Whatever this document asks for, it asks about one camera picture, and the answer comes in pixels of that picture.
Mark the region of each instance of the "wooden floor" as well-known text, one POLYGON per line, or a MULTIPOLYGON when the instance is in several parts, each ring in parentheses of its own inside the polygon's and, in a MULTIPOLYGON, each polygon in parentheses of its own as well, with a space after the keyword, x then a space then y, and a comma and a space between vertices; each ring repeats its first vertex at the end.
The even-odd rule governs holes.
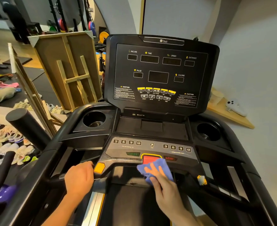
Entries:
POLYGON ((30 44, 23 44, 17 42, 9 30, 1 30, 0 29, 0 63, 9 59, 8 54, 8 43, 12 43, 13 48, 17 52, 20 57, 30 57, 33 60, 26 63, 25 67, 34 67, 34 68, 42 68, 41 63, 38 60, 37 55, 35 54, 34 49, 30 44))

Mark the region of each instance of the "red stop button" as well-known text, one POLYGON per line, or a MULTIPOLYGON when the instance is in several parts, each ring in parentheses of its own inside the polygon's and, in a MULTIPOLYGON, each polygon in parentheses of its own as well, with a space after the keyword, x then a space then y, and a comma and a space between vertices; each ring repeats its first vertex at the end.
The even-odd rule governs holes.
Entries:
POLYGON ((148 164, 148 163, 154 162, 157 159, 159 159, 159 157, 157 157, 157 156, 144 156, 143 157, 143 164, 148 164))

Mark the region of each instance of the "black foam roller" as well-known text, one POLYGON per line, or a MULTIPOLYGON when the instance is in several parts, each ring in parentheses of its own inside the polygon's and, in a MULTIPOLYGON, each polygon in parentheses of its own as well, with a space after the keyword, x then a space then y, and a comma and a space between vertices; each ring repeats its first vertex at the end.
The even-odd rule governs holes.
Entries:
POLYGON ((5 119, 39 150, 43 151, 50 142, 46 131, 26 109, 14 109, 6 115, 5 119))

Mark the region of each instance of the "treadmill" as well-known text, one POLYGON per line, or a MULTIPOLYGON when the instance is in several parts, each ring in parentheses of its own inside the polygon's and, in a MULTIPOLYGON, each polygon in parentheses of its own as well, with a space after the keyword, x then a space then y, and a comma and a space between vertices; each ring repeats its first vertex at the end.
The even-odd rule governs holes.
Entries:
POLYGON ((276 226, 277 208, 236 135, 204 114, 219 47, 154 35, 106 41, 105 101, 68 117, 0 225, 41 225, 65 195, 64 173, 87 160, 95 182, 73 224, 172 225, 136 169, 163 158, 192 213, 194 202, 218 226, 276 226))

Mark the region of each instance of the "treadmill belt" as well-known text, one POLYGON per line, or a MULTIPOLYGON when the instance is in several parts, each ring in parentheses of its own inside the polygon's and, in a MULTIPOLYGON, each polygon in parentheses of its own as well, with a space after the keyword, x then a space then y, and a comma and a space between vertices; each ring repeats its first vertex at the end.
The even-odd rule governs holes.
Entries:
POLYGON ((170 226, 159 209, 152 187, 111 184, 98 226, 170 226))

